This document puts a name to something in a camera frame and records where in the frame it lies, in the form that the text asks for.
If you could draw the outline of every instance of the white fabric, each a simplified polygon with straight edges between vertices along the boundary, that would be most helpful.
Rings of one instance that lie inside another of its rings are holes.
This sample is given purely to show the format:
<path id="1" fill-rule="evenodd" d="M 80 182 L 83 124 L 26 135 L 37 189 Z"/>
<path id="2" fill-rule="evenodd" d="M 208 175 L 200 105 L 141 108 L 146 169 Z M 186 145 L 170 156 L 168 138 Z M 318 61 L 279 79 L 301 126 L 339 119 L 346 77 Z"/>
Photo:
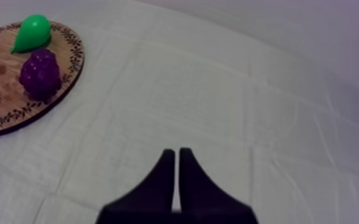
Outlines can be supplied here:
<path id="1" fill-rule="evenodd" d="M 359 223 L 359 92 L 336 76 L 136 1 L 23 2 L 0 0 L 0 26 L 43 13 L 86 60 L 56 108 L 0 136 L 0 223 L 92 223 L 179 147 L 261 223 Z"/>

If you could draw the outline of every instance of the wooden plate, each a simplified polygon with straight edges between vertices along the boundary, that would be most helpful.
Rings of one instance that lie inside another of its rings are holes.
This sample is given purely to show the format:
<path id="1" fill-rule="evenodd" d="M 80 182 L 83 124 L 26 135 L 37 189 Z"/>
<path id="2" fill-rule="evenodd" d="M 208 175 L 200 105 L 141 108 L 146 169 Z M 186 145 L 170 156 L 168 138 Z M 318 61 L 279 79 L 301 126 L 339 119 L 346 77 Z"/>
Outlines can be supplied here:
<path id="1" fill-rule="evenodd" d="M 23 63 L 30 53 L 10 54 L 21 23 L 0 27 L 0 135 L 21 128 L 40 118 L 58 104 L 78 79 L 85 53 L 82 41 L 69 27 L 51 22 L 52 51 L 60 67 L 61 89 L 47 101 L 35 101 L 18 81 Z"/>

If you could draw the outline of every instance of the decorative leaf border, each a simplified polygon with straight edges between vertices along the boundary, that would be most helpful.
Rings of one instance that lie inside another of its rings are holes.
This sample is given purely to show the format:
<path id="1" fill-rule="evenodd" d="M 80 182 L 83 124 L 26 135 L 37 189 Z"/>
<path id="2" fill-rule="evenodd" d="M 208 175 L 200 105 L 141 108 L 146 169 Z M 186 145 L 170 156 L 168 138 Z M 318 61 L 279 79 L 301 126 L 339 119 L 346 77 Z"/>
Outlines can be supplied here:
<path id="1" fill-rule="evenodd" d="M 21 23 L 12 23 L 4 27 L 0 27 L 0 33 L 4 30 L 15 30 L 21 27 Z M 51 30 L 58 31 L 64 36 L 66 42 L 72 46 L 71 52 L 72 56 L 70 57 L 70 65 L 68 71 L 70 73 L 79 72 L 81 70 L 81 63 L 83 62 L 84 52 L 81 48 L 82 41 L 77 38 L 77 36 L 72 33 L 71 29 L 68 29 L 61 24 L 51 24 Z M 73 75 L 72 74 L 63 74 L 61 76 L 61 82 L 67 84 L 71 82 Z M 3 125 L 9 123 L 10 121 L 16 121 L 18 119 L 24 119 L 28 113 L 32 112 L 33 108 L 40 107 L 41 105 L 48 105 L 48 101 L 34 101 L 27 102 L 27 104 L 21 109 L 14 109 L 13 111 L 8 112 L 4 116 L 0 116 L 0 128 L 3 128 Z"/>

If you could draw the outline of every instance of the wood grain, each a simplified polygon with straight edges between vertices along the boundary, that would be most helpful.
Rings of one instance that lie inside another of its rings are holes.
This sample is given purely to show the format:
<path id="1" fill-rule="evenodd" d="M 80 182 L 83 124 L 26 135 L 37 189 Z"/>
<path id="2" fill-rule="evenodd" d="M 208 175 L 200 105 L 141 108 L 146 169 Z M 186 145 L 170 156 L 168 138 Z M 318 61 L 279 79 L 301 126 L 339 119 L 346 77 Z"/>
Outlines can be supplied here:
<path id="1" fill-rule="evenodd" d="M 18 81 L 30 52 L 10 53 L 20 25 L 0 27 L 0 134 L 28 125 L 60 102 L 78 79 L 85 59 L 79 36 L 65 25 L 51 22 L 51 42 L 47 48 L 56 55 L 62 87 L 47 101 L 31 99 Z"/>

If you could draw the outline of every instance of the purple grapes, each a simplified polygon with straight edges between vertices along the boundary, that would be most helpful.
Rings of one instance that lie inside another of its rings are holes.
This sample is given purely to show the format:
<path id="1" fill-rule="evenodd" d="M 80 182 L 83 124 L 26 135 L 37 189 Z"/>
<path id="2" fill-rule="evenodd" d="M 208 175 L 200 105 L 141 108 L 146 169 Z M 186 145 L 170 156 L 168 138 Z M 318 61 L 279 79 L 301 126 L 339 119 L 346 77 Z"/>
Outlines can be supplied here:
<path id="1" fill-rule="evenodd" d="M 61 88 L 55 55 L 46 48 L 34 51 L 22 66 L 20 83 L 34 99 L 43 100 L 54 95 Z"/>

